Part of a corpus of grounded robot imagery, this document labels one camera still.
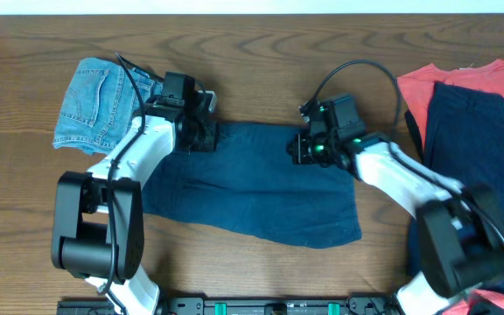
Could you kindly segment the dark blue shorts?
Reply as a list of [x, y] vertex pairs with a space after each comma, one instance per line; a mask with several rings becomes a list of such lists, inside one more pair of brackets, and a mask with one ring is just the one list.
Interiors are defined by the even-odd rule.
[[213, 152], [175, 150], [143, 188], [143, 210], [312, 249], [361, 238], [354, 180], [336, 167], [297, 165], [286, 151], [299, 127], [220, 126]]

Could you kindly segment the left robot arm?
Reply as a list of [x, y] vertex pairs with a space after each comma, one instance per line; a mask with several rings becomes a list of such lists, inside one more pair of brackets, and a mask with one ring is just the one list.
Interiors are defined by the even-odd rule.
[[59, 302], [59, 314], [163, 314], [161, 292], [141, 264], [142, 190], [175, 150], [214, 151], [215, 92], [182, 73], [166, 73], [160, 94], [140, 101], [121, 142], [86, 172], [58, 181], [53, 265], [93, 285], [101, 298]]

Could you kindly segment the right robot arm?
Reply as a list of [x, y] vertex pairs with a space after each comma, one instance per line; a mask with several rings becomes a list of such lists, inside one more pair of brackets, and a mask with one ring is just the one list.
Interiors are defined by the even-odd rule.
[[439, 314], [471, 290], [504, 279], [504, 216], [489, 187], [437, 174], [382, 133], [367, 133], [350, 94], [312, 97], [299, 111], [308, 129], [287, 146], [294, 164], [335, 165], [416, 220], [421, 270], [385, 313]]

